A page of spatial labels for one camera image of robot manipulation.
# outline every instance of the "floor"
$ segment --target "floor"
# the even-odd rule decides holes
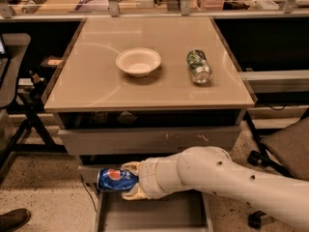
[[[61,143],[52,116],[45,114],[41,118],[56,142]],[[12,117],[14,125],[18,125],[22,119],[19,115]],[[276,121],[279,126],[293,122],[291,119]],[[268,120],[264,122],[262,119],[260,123],[269,125]],[[25,135],[23,142],[40,143],[40,139],[32,131]],[[241,134],[230,155],[236,163],[251,168],[246,158],[254,149],[257,146],[251,132],[242,122]],[[18,231],[93,231],[96,217],[93,199],[97,205],[97,198],[83,185],[76,168],[74,157],[66,154],[11,154],[1,172],[0,214],[15,208],[28,208],[32,217]],[[248,214],[255,211],[248,204],[212,195],[209,196],[209,208],[213,231],[255,231],[247,226]],[[261,232],[295,231],[272,217],[265,217],[263,223]]]

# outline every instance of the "black shoe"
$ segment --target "black shoe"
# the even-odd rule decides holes
[[[16,209],[0,215],[0,232],[15,231],[26,224],[30,216],[30,212],[27,209]]]

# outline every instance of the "soda can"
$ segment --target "soda can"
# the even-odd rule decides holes
[[[191,71],[191,79],[197,84],[204,84],[211,80],[212,70],[202,50],[192,50],[187,54],[187,64]]]
[[[112,168],[103,168],[98,173],[98,189],[131,190],[138,183],[138,177],[130,171]]]

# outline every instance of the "white bowl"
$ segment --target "white bowl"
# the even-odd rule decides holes
[[[161,63],[160,55],[151,49],[133,48],[120,53],[116,59],[119,69],[135,77],[143,77]]]

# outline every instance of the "brown cushion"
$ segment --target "brown cushion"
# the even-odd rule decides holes
[[[309,117],[261,140],[296,178],[309,181]]]

